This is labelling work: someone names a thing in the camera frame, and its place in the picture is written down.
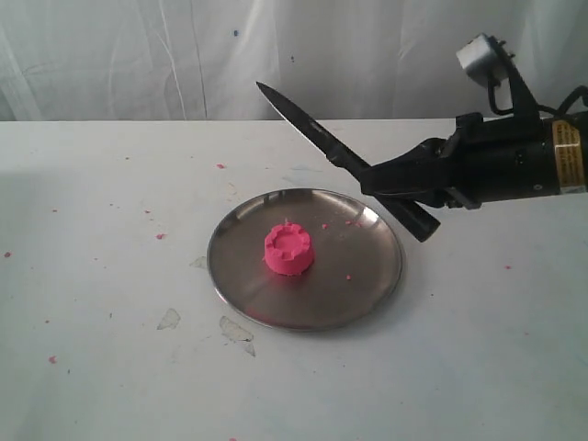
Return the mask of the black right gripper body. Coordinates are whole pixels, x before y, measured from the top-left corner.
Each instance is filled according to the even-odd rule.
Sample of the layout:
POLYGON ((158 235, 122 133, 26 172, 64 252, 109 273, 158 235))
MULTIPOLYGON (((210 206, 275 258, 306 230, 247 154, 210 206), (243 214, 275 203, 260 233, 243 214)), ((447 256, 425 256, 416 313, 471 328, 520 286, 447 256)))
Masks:
POLYGON ((559 194, 553 119, 494 119, 472 113, 435 141, 435 156, 454 167, 448 187, 435 192, 438 208, 477 209, 482 204, 559 194))

